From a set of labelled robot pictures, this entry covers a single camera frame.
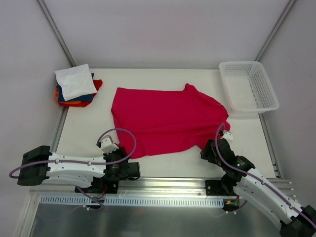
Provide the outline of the pink red t shirt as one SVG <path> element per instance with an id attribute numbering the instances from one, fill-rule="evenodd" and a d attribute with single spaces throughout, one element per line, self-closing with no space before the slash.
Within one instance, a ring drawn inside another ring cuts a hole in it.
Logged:
<path id="1" fill-rule="evenodd" d="M 119 144 L 133 159 L 203 149 L 221 124 L 231 128 L 225 107 L 191 84 L 174 91 L 119 87 L 111 112 Z"/>

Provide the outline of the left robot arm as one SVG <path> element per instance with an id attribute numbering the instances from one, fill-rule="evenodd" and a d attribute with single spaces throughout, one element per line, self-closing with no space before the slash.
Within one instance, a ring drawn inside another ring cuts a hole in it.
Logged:
<path id="1" fill-rule="evenodd" d="M 75 186 L 78 193 L 116 194 L 119 181 L 140 178 L 140 165 L 129 162 L 125 148 L 117 144 L 102 147 L 103 155 L 94 158 L 68 157 L 39 146 L 23 155 L 17 184 L 65 184 Z"/>

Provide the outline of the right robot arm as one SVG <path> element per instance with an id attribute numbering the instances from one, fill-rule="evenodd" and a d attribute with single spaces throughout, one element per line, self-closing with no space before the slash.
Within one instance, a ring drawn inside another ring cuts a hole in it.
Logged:
<path id="1" fill-rule="evenodd" d="M 208 196 L 242 197 L 263 213 L 282 237 L 311 237 L 316 233 L 316 210 L 284 194 L 251 161 L 235 155 L 227 140 L 209 140 L 200 155 L 225 173 L 220 180 L 205 182 Z"/>

